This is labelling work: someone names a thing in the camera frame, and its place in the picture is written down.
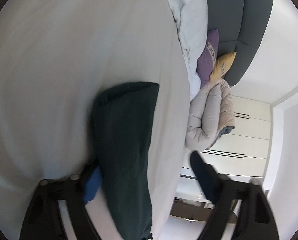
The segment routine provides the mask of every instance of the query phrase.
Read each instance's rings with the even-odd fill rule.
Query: throw pillow
[[[215,66],[219,46],[218,29],[208,31],[207,43],[198,58],[196,72],[201,79],[200,88],[204,87],[210,80],[210,74]]]
[[[214,69],[210,75],[210,81],[216,81],[222,78],[231,68],[236,57],[236,52],[224,54],[217,59]]]

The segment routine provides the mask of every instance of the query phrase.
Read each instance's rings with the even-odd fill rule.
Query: white blanket
[[[158,238],[182,166],[189,86],[167,0],[9,0],[0,12],[0,228],[18,240],[43,178],[88,159],[86,120],[101,91],[160,84],[149,149],[152,233]],[[68,217],[69,239],[75,239]],[[87,211],[103,240],[121,239],[102,190]]]
[[[207,0],[168,0],[168,2],[178,29],[192,100],[198,94],[201,85],[196,66],[207,39]]]

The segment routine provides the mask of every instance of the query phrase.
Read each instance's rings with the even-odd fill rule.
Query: white wardrobe
[[[264,173],[270,140],[270,105],[239,97],[233,97],[233,105],[235,129],[201,152],[201,156],[218,173],[248,182],[251,178],[261,178]],[[195,176],[189,154],[186,151],[176,197],[207,202],[201,196],[197,181],[192,181]]]

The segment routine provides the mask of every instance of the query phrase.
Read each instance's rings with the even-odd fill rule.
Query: bed sheet
[[[41,179],[88,160],[93,98],[132,81],[160,84],[149,149],[152,233],[166,222],[189,110],[185,62],[167,0],[9,0],[0,12],[0,229],[19,238]],[[75,239],[61,205],[69,239]],[[102,190],[87,210],[100,236],[121,239]]]

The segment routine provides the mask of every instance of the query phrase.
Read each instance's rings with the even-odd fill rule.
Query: headboard
[[[225,75],[236,85],[252,62],[268,25],[273,0],[208,0],[208,30],[219,30],[218,57],[236,51]]]

